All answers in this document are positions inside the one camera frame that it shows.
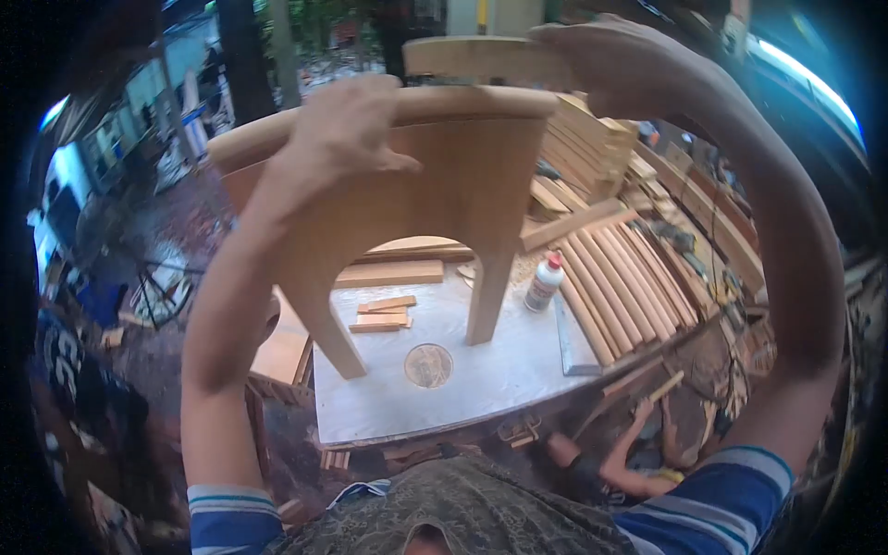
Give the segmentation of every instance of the blue t-shirt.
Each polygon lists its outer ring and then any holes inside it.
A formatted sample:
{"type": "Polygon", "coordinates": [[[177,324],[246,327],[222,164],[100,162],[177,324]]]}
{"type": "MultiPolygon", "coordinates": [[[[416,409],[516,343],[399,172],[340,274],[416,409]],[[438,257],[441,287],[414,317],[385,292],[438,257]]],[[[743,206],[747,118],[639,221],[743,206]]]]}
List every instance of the blue t-shirt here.
{"type": "MultiPolygon", "coordinates": [[[[614,515],[614,522],[641,555],[749,555],[792,481],[786,463],[765,449],[725,448],[668,494],[614,515]]],[[[258,555],[283,533],[260,489],[192,486],[188,503],[195,555],[258,555]]]]}

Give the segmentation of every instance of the round wooden dowel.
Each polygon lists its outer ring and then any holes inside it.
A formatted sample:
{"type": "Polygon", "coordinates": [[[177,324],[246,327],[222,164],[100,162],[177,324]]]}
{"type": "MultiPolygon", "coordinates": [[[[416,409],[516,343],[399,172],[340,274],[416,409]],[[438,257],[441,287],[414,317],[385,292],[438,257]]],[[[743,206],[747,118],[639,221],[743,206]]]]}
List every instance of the round wooden dowel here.
{"type": "MultiPolygon", "coordinates": [[[[605,320],[601,316],[599,308],[592,300],[589,291],[586,290],[586,282],[591,281],[591,277],[589,277],[588,279],[586,279],[586,276],[580,278],[577,274],[577,271],[574,269],[574,265],[568,262],[567,258],[570,257],[572,260],[574,260],[576,264],[579,264],[579,266],[582,268],[582,271],[585,272],[585,268],[583,268],[583,263],[576,259],[576,253],[574,253],[574,250],[570,248],[570,245],[564,242],[559,246],[559,248],[561,249],[561,254],[564,255],[564,260],[562,261],[564,273],[567,275],[567,278],[574,284],[577,292],[580,294],[580,298],[586,304],[586,308],[589,309],[589,313],[591,314],[592,319],[601,330],[601,335],[604,337],[605,343],[607,343],[607,348],[610,349],[610,352],[614,355],[614,358],[620,358],[620,356],[623,354],[623,350],[617,344],[616,339],[614,339],[614,333],[605,323],[605,320]]],[[[625,335],[625,332],[622,331],[622,327],[620,327],[620,331],[625,335]]],[[[628,337],[626,337],[625,344],[629,346],[632,345],[628,337]]]]}
{"type": "MultiPolygon", "coordinates": [[[[592,277],[592,280],[596,285],[599,286],[601,290],[601,294],[605,299],[605,304],[611,307],[611,312],[614,314],[616,318],[616,323],[619,324],[619,327],[623,329],[626,333],[626,336],[629,338],[632,347],[630,347],[630,351],[635,348],[635,345],[641,345],[643,340],[641,338],[641,333],[638,332],[638,326],[635,325],[635,322],[632,321],[632,317],[629,316],[629,312],[626,310],[626,307],[622,305],[622,301],[617,296],[616,291],[611,286],[610,282],[607,281],[605,275],[601,272],[601,268],[592,260],[592,257],[589,255],[589,252],[586,251],[585,246],[580,242],[577,238],[576,234],[570,234],[567,236],[567,242],[576,252],[576,256],[580,258],[582,261],[582,266],[586,268],[586,271],[589,272],[589,275],[592,277]]],[[[620,338],[614,332],[614,337],[617,341],[620,338]]]]}
{"type": "MultiPolygon", "coordinates": [[[[635,295],[638,305],[641,306],[641,310],[644,311],[647,320],[650,321],[651,326],[654,327],[654,332],[656,332],[657,337],[661,341],[666,341],[675,333],[675,326],[672,325],[669,316],[666,315],[666,311],[660,306],[660,301],[657,300],[657,297],[654,292],[651,291],[651,288],[649,286],[646,287],[647,283],[644,282],[641,272],[629,259],[626,250],[616,240],[614,232],[605,228],[601,230],[600,234],[601,238],[605,241],[602,246],[607,247],[612,251],[611,253],[608,253],[608,251],[605,250],[605,254],[608,256],[611,256],[611,254],[617,256],[622,267],[628,272],[626,275],[621,274],[623,281],[626,282],[626,285],[632,291],[632,294],[635,295]]],[[[617,268],[617,271],[620,271],[620,267],[617,266],[616,262],[614,262],[614,267],[617,268]]]]}
{"type": "Polygon", "coordinates": [[[614,268],[614,265],[607,259],[607,255],[605,255],[604,251],[601,250],[599,241],[596,241],[589,232],[584,229],[581,229],[576,235],[580,238],[583,245],[586,246],[586,250],[589,251],[592,259],[595,260],[595,264],[601,268],[601,272],[604,273],[607,280],[610,281],[610,284],[614,287],[614,291],[626,307],[632,321],[638,326],[638,331],[641,334],[642,340],[644,342],[654,341],[657,338],[657,334],[654,332],[654,327],[651,326],[651,322],[647,321],[647,317],[645,316],[645,313],[642,312],[641,306],[638,305],[638,301],[632,296],[632,292],[626,287],[626,284],[623,282],[620,274],[616,271],[616,268],[614,268]]]}
{"type": "Polygon", "coordinates": [[[669,320],[669,323],[672,324],[672,328],[676,329],[681,325],[681,319],[678,317],[678,313],[675,309],[672,308],[670,301],[666,298],[666,293],[663,292],[660,283],[651,274],[647,264],[641,259],[635,248],[630,244],[629,240],[626,239],[625,235],[623,235],[619,226],[614,227],[613,235],[614,239],[620,243],[623,252],[626,253],[626,256],[629,257],[632,264],[638,270],[638,273],[641,274],[641,279],[639,280],[641,287],[650,289],[651,293],[654,295],[656,302],[653,300],[651,301],[654,304],[654,309],[656,309],[661,316],[665,316],[665,318],[669,320]]]}
{"type": "Polygon", "coordinates": [[[691,306],[685,299],[685,295],[681,292],[678,283],[672,277],[672,274],[669,273],[669,270],[666,269],[666,265],[659,259],[659,257],[657,257],[656,253],[654,253],[654,249],[647,244],[641,235],[633,232],[627,226],[623,227],[623,231],[625,232],[624,234],[626,237],[633,245],[635,245],[638,253],[647,263],[648,268],[654,273],[657,280],[659,280],[660,285],[663,287],[663,290],[666,291],[673,308],[678,311],[678,315],[681,316],[682,321],[688,327],[693,326],[697,322],[696,318],[694,318],[694,311],[691,310],[691,306]]]}
{"type": "Polygon", "coordinates": [[[567,301],[570,309],[574,312],[576,320],[580,322],[580,328],[583,329],[583,334],[586,336],[586,339],[589,340],[589,345],[591,345],[592,350],[595,351],[595,356],[599,359],[601,365],[609,366],[613,364],[614,355],[610,352],[610,349],[607,348],[607,343],[601,335],[601,330],[595,324],[589,309],[586,308],[585,303],[580,298],[579,292],[570,280],[564,280],[561,282],[561,293],[564,295],[564,299],[567,301]]]}

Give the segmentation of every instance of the tree trunk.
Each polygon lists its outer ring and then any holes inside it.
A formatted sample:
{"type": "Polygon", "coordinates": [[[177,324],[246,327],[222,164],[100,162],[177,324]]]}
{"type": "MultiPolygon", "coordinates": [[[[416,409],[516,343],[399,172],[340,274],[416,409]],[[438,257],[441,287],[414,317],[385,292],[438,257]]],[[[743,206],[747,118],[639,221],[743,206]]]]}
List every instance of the tree trunk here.
{"type": "Polygon", "coordinates": [[[274,60],[277,62],[278,83],[281,86],[283,107],[295,108],[302,104],[299,94],[299,74],[293,37],[289,31],[289,0],[271,0],[274,31],[274,60]]]}
{"type": "Polygon", "coordinates": [[[274,114],[266,61],[251,0],[218,0],[219,40],[234,105],[234,125],[274,114]]]}

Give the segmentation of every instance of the hand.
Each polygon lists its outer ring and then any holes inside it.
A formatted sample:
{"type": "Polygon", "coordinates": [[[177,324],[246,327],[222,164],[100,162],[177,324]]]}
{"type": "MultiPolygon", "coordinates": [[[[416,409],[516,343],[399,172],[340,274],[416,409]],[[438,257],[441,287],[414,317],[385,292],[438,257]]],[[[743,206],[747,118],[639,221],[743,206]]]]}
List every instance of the hand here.
{"type": "Polygon", "coordinates": [[[362,75],[312,93],[289,142],[268,160],[255,201],[250,199],[262,205],[256,212],[263,219],[291,216],[306,199],[357,174],[419,172],[419,162],[386,144],[399,88],[392,75],[362,75]]]}
{"type": "Polygon", "coordinates": [[[635,424],[644,424],[652,412],[654,412],[654,402],[645,397],[635,409],[635,424]]]}
{"type": "Polygon", "coordinates": [[[585,25],[532,28],[527,36],[565,58],[598,117],[686,114],[701,79],[721,71],[663,33],[609,13],[585,25]]]}

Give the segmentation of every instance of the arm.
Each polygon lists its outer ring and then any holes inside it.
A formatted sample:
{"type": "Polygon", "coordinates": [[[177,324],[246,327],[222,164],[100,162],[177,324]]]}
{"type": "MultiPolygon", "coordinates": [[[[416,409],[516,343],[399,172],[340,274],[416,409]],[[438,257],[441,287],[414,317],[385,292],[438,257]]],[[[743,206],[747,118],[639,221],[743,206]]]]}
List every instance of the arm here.
{"type": "Polygon", "coordinates": [[[243,391],[264,328],[274,260],[288,221],[354,173],[419,169],[385,145],[397,79],[368,75],[312,95],[289,143],[272,157],[239,228],[210,264],[182,354],[182,458],[194,485],[262,488],[243,391]]]}
{"type": "Polygon", "coordinates": [[[720,67],[615,16],[534,29],[571,63],[599,116],[684,114],[731,160],[758,230],[779,355],[725,437],[781,457],[798,473],[820,436],[839,375],[844,285],[835,230],[798,159],[720,67]]]}
{"type": "Polygon", "coordinates": [[[651,478],[626,470],[626,457],[629,455],[629,449],[641,430],[645,427],[647,418],[654,411],[654,404],[649,399],[644,399],[638,405],[635,413],[635,421],[629,430],[623,432],[616,439],[613,448],[608,453],[604,463],[599,469],[599,477],[604,480],[608,486],[617,488],[630,496],[648,497],[661,496],[675,488],[675,482],[663,478],[651,478]]]}

